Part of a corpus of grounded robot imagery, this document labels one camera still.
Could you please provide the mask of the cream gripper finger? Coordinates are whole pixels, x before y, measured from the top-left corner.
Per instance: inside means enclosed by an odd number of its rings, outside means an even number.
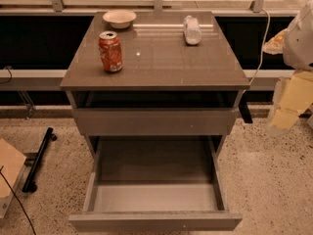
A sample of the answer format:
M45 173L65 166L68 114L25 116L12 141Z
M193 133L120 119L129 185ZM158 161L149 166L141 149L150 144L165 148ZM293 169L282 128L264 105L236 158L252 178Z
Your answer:
M285 28L278 32L274 37L272 37L268 42L266 42L262 50L271 55L278 55L284 52L285 38L288 30Z
M312 104L312 71L296 71L290 78L280 78L268 115L268 133L278 136L288 132Z

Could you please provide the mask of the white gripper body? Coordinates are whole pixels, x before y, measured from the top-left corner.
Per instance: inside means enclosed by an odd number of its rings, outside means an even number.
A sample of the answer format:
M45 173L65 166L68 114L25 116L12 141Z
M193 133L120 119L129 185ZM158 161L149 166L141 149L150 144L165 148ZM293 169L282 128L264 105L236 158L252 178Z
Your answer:
M295 70L313 71L313 0L309 0L289 24L283 59Z

